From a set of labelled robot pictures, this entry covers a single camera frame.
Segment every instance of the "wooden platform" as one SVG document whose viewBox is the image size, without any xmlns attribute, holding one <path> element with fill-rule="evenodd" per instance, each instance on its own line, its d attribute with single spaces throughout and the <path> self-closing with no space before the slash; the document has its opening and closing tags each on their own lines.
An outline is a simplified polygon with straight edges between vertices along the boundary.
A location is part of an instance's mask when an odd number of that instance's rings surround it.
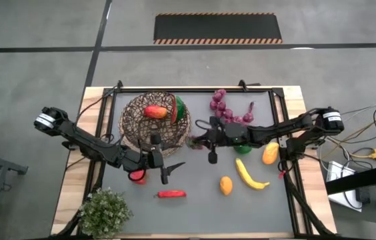
<svg viewBox="0 0 376 240">
<path fill-rule="evenodd" d="M 289 118 L 297 117 L 298 115 L 306 111 L 305 104 L 303 102 L 302 92 L 300 86 L 275 86 L 284 88 L 285 100 Z M 127 89 L 145 88 L 145 87 L 125 87 Z M 222 86 L 222 88 L 238 88 L 233 86 Z M 86 108 L 86 106 L 92 104 L 98 100 L 103 93 L 104 87 L 88 87 L 86 88 L 85 94 L 83 96 L 83 102 L 81 104 L 81 109 Z M 103 122 L 102 132 L 105 133 L 110 101 L 107 102 L 107 108 L 105 111 L 105 117 Z M 279 112 L 279 119 L 282 121 L 283 116 L 279 104 L 278 98 L 276 98 L 277 110 Z M 81 116 L 78 127 L 84 129 L 90 134 L 95 134 L 100 102 L 90 109 L 88 109 Z M 316 156 L 316 152 L 312 150 L 307 150 L 308 154 Z M 78 151 L 72 151 L 69 154 L 67 164 L 71 164 L 76 160 L 81 158 L 81 154 Z M 74 213 L 78 210 L 81 205 L 83 193 L 86 184 L 87 170 L 89 168 L 89 160 L 82 160 L 80 163 L 72 166 L 63 176 L 63 184 L 61 188 L 61 193 L 59 196 L 59 201 L 56 208 L 55 218 L 53 220 L 53 225 L 51 233 L 58 233 L 64 228 L 67 222 L 72 218 Z M 324 184 L 323 177 L 321 175 L 320 164 L 314 159 L 304 158 L 299 160 L 299 168 L 301 170 L 301 176 L 303 181 L 303 186 L 305 189 L 305 195 L 307 202 L 318 218 L 324 223 L 324 225 L 332 232 L 336 233 L 336 226 L 333 220 L 333 215 L 331 212 L 329 200 L 327 198 L 327 192 Z M 303 218 L 300 206 L 296 204 L 297 217 L 299 222 L 299 227 L 302 233 L 305 232 L 305 226 L 303 224 Z M 253 238 L 253 237 L 291 237 L 293 233 L 232 233 L 232 234 L 180 234 L 180 235 L 119 235 L 116 238 L 124 237 L 142 237 L 142 238 L 170 238 L 170 237 L 201 237 L 201 238 Z"/>
</svg>

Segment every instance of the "black and orange striped mat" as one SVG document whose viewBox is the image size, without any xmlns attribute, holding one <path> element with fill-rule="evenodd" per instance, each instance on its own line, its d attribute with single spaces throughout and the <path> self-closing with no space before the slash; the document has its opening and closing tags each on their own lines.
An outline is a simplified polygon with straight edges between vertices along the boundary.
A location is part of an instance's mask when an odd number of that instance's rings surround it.
<svg viewBox="0 0 376 240">
<path fill-rule="evenodd" d="M 282 43 L 274 13 L 160 13 L 154 44 Z"/>
</svg>

